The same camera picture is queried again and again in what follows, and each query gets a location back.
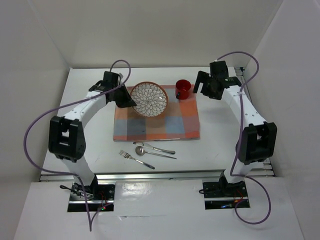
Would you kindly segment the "silver fork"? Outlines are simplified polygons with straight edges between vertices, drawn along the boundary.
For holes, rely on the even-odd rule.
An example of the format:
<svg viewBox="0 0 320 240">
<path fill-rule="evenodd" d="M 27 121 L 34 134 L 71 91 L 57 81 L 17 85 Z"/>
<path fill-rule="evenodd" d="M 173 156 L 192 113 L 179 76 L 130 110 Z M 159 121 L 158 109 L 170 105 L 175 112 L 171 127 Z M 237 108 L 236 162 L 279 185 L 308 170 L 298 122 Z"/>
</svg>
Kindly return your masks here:
<svg viewBox="0 0 320 240">
<path fill-rule="evenodd" d="M 155 169 L 155 167 L 154 167 L 153 165 L 150 165 L 150 164 L 148 164 L 148 163 L 146 163 L 146 162 L 143 162 L 143 161 L 141 161 L 141 160 L 138 160 L 138 159 L 132 157 L 129 153 L 123 151 L 123 150 L 120 150 L 120 151 L 119 151 L 119 154 L 120 154 L 122 157 L 124 157 L 125 159 L 134 160 L 134 161 L 142 164 L 143 166 L 145 166 L 145 167 L 147 167 L 147 168 L 149 168 L 149 169 L 152 169 L 152 170 Z"/>
</svg>

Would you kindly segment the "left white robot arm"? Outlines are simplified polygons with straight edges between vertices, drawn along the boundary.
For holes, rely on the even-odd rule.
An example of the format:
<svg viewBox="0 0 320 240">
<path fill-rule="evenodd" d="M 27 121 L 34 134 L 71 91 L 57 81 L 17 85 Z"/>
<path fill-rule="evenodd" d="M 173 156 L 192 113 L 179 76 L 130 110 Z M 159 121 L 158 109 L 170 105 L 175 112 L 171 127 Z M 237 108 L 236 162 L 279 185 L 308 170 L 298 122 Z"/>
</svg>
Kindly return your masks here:
<svg viewBox="0 0 320 240">
<path fill-rule="evenodd" d="M 121 85 L 122 77 L 105 71 L 103 79 L 88 90 L 85 102 L 50 120 L 48 150 L 64 163 L 70 173 L 76 175 L 72 191 L 88 200 L 97 197 L 99 187 L 98 179 L 84 157 L 87 146 L 84 129 L 94 115 L 110 102 L 115 102 L 121 109 L 137 105 L 126 86 Z"/>
</svg>

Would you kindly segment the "orange checked cloth placemat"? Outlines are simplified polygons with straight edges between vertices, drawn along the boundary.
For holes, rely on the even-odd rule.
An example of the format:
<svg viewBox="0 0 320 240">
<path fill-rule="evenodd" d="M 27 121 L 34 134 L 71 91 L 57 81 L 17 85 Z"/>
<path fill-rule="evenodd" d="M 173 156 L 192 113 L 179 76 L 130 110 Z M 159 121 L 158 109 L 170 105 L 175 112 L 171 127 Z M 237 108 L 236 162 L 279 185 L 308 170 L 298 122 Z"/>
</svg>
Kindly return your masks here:
<svg viewBox="0 0 320 240">
<path fill-rule="evenodd" d="M 115 108 L 113 140 L 144 142 L 200 138 L 200 121 L 195 94 L 185 100 L 175 98 L 175 86 L 163 85 L 169 102 L 164 113 L 142 117 L 133 108 Z"/>
</svg>

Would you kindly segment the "red mug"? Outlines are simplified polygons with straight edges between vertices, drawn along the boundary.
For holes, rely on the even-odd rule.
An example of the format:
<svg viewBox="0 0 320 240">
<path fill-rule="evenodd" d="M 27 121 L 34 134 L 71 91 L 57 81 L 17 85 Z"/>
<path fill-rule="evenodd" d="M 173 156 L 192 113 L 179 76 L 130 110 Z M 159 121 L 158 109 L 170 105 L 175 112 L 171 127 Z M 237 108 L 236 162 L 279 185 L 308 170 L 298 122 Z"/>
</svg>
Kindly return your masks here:
<svg viewBox="0 0 320 240">
<path fill-rule="evenodd" d="M 190 96 L 191 83 L 186 79 L 180 79 L 175 84 L 175 97 L 178 100 L 186 100 Z"/>
</svg>

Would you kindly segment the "floral patterned ceramic plate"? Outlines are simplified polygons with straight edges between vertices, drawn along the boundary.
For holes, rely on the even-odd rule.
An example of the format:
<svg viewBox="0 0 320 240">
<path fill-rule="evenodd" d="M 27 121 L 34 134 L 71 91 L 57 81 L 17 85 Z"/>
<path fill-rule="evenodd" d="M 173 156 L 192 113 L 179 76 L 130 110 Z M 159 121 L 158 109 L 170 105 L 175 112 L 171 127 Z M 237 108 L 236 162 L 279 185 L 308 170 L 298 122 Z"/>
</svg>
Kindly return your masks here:
<svg viewBox="0 0 320 240">
<path fill-rule="evenodd" d="M 169 97 L 160 85 L 144 81 L 135 85 L 130 96 L 135 102 L 133 110 L 140 116 L 153 118 L 163 114 L 168 106 Z"/>
</svg>

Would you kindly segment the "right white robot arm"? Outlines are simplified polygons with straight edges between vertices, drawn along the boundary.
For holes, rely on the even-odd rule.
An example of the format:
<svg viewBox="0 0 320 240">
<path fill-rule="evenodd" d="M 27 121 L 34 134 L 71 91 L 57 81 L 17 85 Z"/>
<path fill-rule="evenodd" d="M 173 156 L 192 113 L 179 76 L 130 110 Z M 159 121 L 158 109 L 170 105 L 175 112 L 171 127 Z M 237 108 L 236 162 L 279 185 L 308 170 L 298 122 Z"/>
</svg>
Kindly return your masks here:
<svg viewBox="0 0 320 240">
<path fill-rule="evenodd" d="M 267 122 L 258 113 L 240 80 L 229 76 L 225 61 L 212 62 L 209 67 L 209 73 L 197 73 L 192 92 L 227 103 L 240 124 L 241 137 L 235 146 L 236 159 L 220 175 L 218 187 L 203 192 L 231 197 L 244 186 L 244 177 L 273 155 L 278 129 L 275 123 Z"/>
</svg>

